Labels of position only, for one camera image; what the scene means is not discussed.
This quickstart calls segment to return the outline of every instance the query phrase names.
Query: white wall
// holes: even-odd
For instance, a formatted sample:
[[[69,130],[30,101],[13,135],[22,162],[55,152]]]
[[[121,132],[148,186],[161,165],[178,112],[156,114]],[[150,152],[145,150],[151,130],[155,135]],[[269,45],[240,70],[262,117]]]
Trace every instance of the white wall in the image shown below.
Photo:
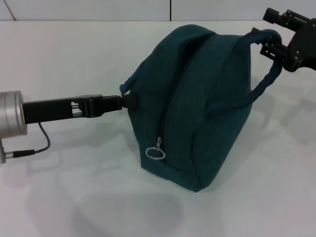
[[[172,20],[262,20],[268,7],[316,16],[315,0],[172,0]]]
[[[10,21],[13,20],[10,12],[6,8],[4,2],[0,0],[0,21]]]
[[[17,20],[166,21],[169,0],[7,0]]]
[[[168,21],[169,0],[6,0],[17,20]],[[316,16],[315,0],[172,0],[173,21],[261,20],[268,7]],[[12,20],[0,0],[0,20]]]

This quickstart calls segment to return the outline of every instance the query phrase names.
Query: zipper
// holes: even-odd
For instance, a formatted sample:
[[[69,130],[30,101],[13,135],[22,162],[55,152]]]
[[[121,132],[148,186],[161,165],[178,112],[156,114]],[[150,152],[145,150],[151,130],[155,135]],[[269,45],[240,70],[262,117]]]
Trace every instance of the zipper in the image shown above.
[[[173,78],[173,81],[171,83],[170,89],[168,91],[166,101],[164,103],[162,112],[160,114],[158,125],[157,125],[157,148],[165,152],[165,145],[164,145],[164,127],[166,123],[167,113],[168,109],[172,100],[172,97],[174,95],[175,90],[177,89],[181,79],[183,78],[184,72],[187,69],[187,65],[192,61],[193,57],[197,54],[198,50],[202,48],[206,40],[210,37],[210,35],[206,35],[204,37],[201,37],[197,40],[194,40],[189,43],[189,45],[192,45],[191,48],[184,49],[184,53],[182,55],[182,60],[180,61],[180,65],[178,67],[178,70]]]
[[[164,147],[164,127],[166,123],[167,113],[169,109],[170,102],[172,100],[173,94],[181,81],[185,70],[178,70],[176,76],[174,77],[170,89],[167,94],[167,98],[165,104],[163,106],[162,112],[159,117],[158,125],[157,125],[157,145],[159,144],[159,148],[165,152]]]

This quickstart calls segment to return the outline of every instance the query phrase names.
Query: metal cylinder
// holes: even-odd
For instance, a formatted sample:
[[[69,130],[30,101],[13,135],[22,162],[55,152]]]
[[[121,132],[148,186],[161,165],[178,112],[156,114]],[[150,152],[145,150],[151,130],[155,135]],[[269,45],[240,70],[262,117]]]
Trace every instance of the metal cylinder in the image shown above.
[[[20,91],[0,92],[0,139],[27,134]]]

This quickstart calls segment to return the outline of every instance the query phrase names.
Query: cable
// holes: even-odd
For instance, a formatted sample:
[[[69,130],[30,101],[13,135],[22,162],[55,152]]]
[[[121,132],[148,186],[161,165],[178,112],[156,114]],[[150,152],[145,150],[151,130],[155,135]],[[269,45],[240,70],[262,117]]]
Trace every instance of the cable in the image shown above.
[[[47,140],[47,146],[39,149],[37,151],[35,150],[24,150],[24,151],[15,151],[15,152],[11,152],[12,156],[7,156],[6,158],[18,158],[18,157],[26,157],[26,156],[31,156],[43,151],[46,151],[48,148],[50,148],[50,139],[48,134],[46,133],[46,131],[44,130],[43,126],[41,125],[41,123],[39,122],[39,128],[41,129],[41,131],[43,132],[46,140]]]
[[[46,140],[47,140],[47,146],[42,148],[42,149],[39,149],[37,151],[35,151],[35,154],[37,153],[40,153],[40,152],[44,152],[46,151],[48,148],[50,148],[50,139],[49,139],[49,136],[48,134],[46,133],[46,131],[44,130],[43,126],[41,125],[41,123],[39,122],[39,128],[41,129],[41,131],[43,132],[44,136],[46,137]]]
[[[169,21],[172,21],[172,0],[169,1]]]
[[[13,20],[16,21],[16,18],[14,16],[13,12],[11,11],[11,8],[9,7],[8,3],[6,2],[6,0],[3,0],[3,2],[5,4],[5,6],[6,6],[6,8],[8,9],[9,13],[11,14],[11,17],[13,18]]]

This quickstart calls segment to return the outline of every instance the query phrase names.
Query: bag strap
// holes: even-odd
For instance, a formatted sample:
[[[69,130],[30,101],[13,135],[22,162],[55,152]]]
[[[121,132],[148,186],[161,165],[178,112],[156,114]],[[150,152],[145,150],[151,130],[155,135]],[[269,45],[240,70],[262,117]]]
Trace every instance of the bag strap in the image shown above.
[[[119,86],[119,90],[121,92],[122,95],[126,94],[131,87],[133,86],[134,82],[136,81],[137,76],[139,75],[139,73],[142,71],[142,68],[145,65],[147,59],[145,59],[136,69],[136,71],[133,73],[132,76],[130,76],[127,81]]]
[[[268,38],[271,38],[271,41],[273,42],[282,43],[281,36],[276,31],[264,30],[260,32],[251,32],[240,39],[240,41],[235,45],[233,52],[242,52],[248,50],[252,43],[264,43]],[[256,99],[258,99],[260,95],[263,94],[265,89],[276,80],[281,71],[282,65],[274,62],[269,73],[249,94],[235,101],[219,101],[212,103],[208,105],[207,114],[217,114],[239,109],[252,104]]]

